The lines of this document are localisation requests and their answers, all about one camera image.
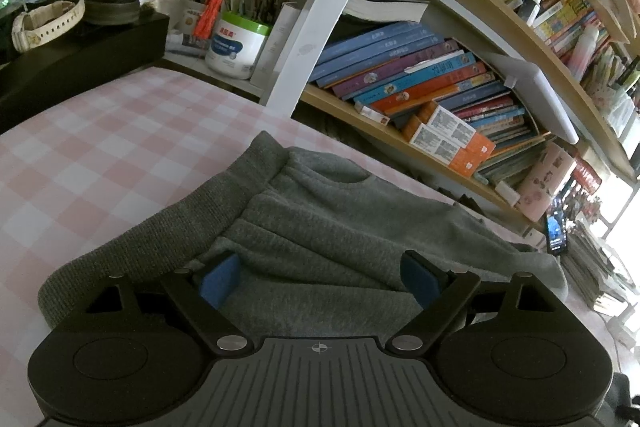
checkered tablecloth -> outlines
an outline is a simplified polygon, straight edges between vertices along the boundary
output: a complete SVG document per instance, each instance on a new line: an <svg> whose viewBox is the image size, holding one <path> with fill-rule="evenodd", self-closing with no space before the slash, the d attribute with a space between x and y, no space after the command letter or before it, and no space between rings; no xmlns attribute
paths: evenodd
<svg viewBox="0 0 640 427"><path fill-rule="evenodd" d="M0 136L0 426L42 418L26 364L49 332L36 295L50 273L189 194L262 130L450 203L309 127L174 71L151 68L53 107Z"/></svg>

white plastic jar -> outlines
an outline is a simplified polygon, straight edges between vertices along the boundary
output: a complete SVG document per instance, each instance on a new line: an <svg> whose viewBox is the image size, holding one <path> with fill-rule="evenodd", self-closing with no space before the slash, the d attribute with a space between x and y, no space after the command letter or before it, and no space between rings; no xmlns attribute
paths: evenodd
<svg viewBox="0 0 640 427"><path fill-rule="evenodd" d="M232 12L216 21L211 46L205 57L207 66L238 80L251 78L271 26L260 24Z"/></svg>

ribbed gray panel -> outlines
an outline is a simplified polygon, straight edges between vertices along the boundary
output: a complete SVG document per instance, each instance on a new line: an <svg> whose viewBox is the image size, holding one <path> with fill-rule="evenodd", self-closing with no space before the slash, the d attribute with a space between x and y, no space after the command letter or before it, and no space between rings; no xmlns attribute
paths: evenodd
<svg viewBox="0 0 640 427"><path fill-rule="evenodd" d="M191 399L139 427L498 425L454 403L422 362L390 357L372 339L267 339L250 357L216 363Z"/></svg>

blue sticker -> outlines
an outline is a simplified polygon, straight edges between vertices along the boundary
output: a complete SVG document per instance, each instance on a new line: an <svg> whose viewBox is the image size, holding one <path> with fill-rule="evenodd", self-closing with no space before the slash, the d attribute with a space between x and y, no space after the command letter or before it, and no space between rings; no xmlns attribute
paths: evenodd
<svg viewBox="0 0 640 427"><path fill-rule="evenodd" d="M211 49L216 55L229 57L231 60L234 60L240 51L242 51L242 42L230 41L220 35L214 35L211 39Z"/></svg>

tassel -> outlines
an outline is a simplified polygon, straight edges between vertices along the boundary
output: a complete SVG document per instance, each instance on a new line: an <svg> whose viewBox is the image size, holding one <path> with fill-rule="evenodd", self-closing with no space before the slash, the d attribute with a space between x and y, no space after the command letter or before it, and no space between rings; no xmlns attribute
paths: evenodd
<svg viewBox="0 0 640 427"><path fill-rule="evenodd" d="M199 39L208 39L213 31L213 25L216 23L222 0L207 0L207 7L200 16L198 23L193 31L193 36Z"/></svg>

